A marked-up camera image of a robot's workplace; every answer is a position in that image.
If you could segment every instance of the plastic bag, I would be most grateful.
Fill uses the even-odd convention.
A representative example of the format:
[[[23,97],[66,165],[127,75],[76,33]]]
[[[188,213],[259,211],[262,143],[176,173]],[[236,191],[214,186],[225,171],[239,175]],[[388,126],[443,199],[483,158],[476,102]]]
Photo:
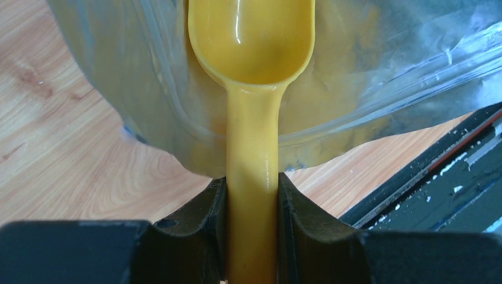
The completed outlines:
[[[225,175],[226,95],[200,68],[187,1],[48,0],[89,82],[140,141]],[[502,101],[502,2],[321,0],[316,45],[284,94],[279,168]]]

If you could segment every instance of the yellow plastic scoop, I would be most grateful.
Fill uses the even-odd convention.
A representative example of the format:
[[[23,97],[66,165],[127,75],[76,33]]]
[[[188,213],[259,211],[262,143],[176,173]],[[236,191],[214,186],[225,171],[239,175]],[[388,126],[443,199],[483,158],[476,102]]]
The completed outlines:
[[[279,106],[312,55],[315,0],[190,0],[188,5],[195,55],[227,90],[227,281],[272,284]]]

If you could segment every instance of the black clamp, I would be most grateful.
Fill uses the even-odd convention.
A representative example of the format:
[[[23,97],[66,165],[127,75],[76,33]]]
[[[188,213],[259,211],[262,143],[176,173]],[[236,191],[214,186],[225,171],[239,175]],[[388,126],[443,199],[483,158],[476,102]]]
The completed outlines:
[[[147,221],[20,221],[0,228],[0,283],[220,283],[225,178]],[[502,283],[492,234],[359,231],[279,178],[278,283]]]

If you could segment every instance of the wood grain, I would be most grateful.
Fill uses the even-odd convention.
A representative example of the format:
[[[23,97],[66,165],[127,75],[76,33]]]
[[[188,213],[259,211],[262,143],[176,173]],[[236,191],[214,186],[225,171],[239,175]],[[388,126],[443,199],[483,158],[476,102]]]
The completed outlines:
[[[18,219],[158,220],[209,179],[127,143],[85,80],[43,0],[0,1],[0,224]],[[362,145],[289,175],[339,216],[460,119]]]

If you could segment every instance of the wooden table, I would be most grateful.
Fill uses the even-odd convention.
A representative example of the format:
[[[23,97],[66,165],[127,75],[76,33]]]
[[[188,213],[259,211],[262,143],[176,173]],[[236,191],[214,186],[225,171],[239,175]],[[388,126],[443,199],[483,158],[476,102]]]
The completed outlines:
[[[461,120],[362,145],[291,173],[340,216]],[[85,80],[43,0],[0,1],[0,224],[18,219],[158,220],[209,179],[121,137],[121,120]]]

